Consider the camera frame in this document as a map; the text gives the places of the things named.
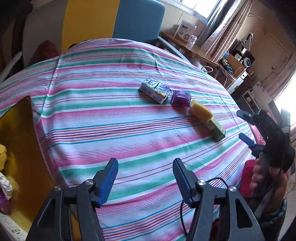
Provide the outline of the person's right hand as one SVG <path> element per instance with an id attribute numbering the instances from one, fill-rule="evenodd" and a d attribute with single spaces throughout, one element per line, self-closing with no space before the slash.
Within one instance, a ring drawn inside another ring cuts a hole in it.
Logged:
<path id="1" fill-rule="evenodd" d="M 285 197 L 287 179 L 280 168 L 271 167 L 266 160 L 255 160 L 250 190 L 250 208 L 256 217 L 277 211 Z"/>

